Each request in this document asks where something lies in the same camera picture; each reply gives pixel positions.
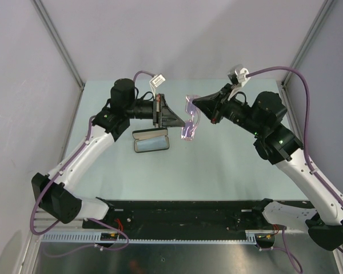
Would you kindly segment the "pink frame purple sunglasses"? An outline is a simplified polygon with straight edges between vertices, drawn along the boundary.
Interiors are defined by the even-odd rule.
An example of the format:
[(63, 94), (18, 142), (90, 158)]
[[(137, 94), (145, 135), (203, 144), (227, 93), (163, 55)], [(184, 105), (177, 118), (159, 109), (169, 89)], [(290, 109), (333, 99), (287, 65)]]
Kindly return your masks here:
[(195, 131), (200, 123), (201, 111), (193, 104), (193, 100), (198, 99), (199, 95), (187, 95), (185, 112), (189, 115), (189, 119), (185, 121), (185, 125), (181, 129), (181, 139), (192, 141)]

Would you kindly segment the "light blue cleaning cloth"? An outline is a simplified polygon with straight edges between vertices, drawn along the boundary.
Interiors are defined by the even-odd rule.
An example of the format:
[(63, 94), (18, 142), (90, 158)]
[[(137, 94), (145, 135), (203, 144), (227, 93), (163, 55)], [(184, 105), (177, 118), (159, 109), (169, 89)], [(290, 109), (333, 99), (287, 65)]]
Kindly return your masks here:
[(138, 151), (154, 151), (168, 147), (168, 142), (164, 136), (158, 136), (151, 139), (140, 140), (137, 142)]

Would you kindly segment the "black glasses case beige lining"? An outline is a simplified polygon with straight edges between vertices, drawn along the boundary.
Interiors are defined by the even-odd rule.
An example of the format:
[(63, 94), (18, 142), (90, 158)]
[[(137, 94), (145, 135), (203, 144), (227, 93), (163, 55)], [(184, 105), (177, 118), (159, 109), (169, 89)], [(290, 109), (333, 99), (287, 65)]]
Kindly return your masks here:
[(170, 148), (168, 129), (165, 127), (133, 131), (132, 136), (136, 153), (163, 151)]

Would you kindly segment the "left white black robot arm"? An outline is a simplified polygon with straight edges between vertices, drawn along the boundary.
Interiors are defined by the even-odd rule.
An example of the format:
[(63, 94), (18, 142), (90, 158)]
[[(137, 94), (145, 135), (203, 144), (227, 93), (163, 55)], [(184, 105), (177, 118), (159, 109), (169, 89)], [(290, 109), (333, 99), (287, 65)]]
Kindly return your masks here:
[(110, 98), (101, 111), (89, 119), (87, 132), (74, 151), (47, 174), (31, 180), (36, 204), (57, 221), (67, 224), (75, 218), (94, 219), (102, 228), (114, 224), (115, 214), (99, 198), (79, 198), (74, 190), (94, 161), (129, 128), (132, 119), (151, 120), (152, 128), (133, 133), (135, 152), (169, 148), (169, 127), (184, 127), (184, 121), (167, 105), (164, 94), (156, 92), (165, 78), (159, 74), (149, 84), (152, 98), (138, 95), (135, 82), (123, 78), (114, 82)]

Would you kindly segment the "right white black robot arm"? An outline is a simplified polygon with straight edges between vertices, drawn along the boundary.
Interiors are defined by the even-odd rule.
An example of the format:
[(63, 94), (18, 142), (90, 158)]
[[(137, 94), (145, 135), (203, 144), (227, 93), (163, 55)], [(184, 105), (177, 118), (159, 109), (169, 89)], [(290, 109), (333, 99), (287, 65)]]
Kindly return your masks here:
[(332, 183), (321, 183), (325, 176), (305, 158), (299, 138), (281, 123), (287, 109), (280, 96), (263, 91), (250, 106), (231, 97), (231, 90), (226, 84), (217, 93), (193, 99), (192, 104), (213, 124), (225, 118), (253, 134), (260, 158), (287, 175), (312, 204), (312, 208), (304, 209), (265, 199), (260, 210), (252, 214), (253, 224), (259, 229), (271, 224), (297, 229), (327, 251), (341, 246), (343, 194)]

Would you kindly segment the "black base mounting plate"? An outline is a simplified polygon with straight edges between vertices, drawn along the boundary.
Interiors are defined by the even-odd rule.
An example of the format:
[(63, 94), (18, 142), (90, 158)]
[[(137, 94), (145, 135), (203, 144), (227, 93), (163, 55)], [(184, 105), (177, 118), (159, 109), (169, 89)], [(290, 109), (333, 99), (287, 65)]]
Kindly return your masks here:
[(220, 200), (220, 201), (153, 201), (153, 200), (107, 200), (108, 213), (99, 222), (84, 221), (84, 229), (103, 229), (105, 225), (122, 227), (125, 234), (132, 235), (200, 235), (203, 232), (224, 231), (271, 231), (293, 228), (288, 221), (266, 220), (264, 200)]

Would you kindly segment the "left aluminium frame post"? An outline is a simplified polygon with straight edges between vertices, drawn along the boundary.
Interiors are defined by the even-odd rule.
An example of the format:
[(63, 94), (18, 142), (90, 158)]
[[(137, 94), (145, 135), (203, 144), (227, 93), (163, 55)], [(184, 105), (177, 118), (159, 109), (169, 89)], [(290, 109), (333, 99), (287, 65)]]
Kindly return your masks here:
[(82, 80), (49, 12), (47, 11), (45, 5), (40, 0), (31, 0), (30, 1), (37, 12), (40, 20), (42, 21), (46, 31), (48, 32), (51, 40), (54, 43), (60, 57), (62, 58), (65, 66), (67, 67), (70, 75), (74, 79), (75, 83), (77, 84), (78, 88), (83, 91), (85, 83)]

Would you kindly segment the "aluminium frame post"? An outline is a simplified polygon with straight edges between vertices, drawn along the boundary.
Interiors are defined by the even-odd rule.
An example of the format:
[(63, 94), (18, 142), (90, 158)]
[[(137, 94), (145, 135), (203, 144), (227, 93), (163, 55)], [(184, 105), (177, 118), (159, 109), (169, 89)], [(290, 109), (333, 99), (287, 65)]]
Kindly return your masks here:
[(298, 51), (296, 52), (290, 67), (292, 69), (298, 70), (302, 65), (307, 53), (310, 48), (313, 46), (314, 41), (316, 40), (318, 34), (323, 28), (326, 20), (333, 11), (335, 5), (338, 1), (336, 0), (325, 0), (321, 5), (317, 15), (315, 16), (308, 32), (306, 33), (304, 40), (302, 41)]
[(49, 12), (47, 11), (45, 5), (40, 0), (31, 0), (30, 1), (37, 12), (40, 20), (42, 21), (46, 31), (48, 32), (51, 40), (54, 43), (60, 57), (62, 58), (65, 66), (67, 67), (70, 75), (74, 79), (75, 83), (77, 84), (78, 88), (83, 91), (85, 83), (82, 80)]

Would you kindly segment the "right aluminium frame post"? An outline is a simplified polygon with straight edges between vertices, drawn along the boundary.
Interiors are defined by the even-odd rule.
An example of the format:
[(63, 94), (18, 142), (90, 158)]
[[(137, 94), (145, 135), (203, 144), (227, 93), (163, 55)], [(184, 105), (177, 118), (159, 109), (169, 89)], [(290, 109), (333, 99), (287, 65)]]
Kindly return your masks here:
[(323, 28), (326, 20), (333, 11), (335, 5), (338, 1), (336, 0), (325, 0), (321, 5), (317, 15), (315, 16), (308, 32), (306, 33), (304, 40), (302, 41), (298, 51), (296, 52), (290, 67), (292, 69), (298, 70), (302, 65), (307, 53), (310, 48), (313, 46), (314, 41), (316, 40), (318, 34)]

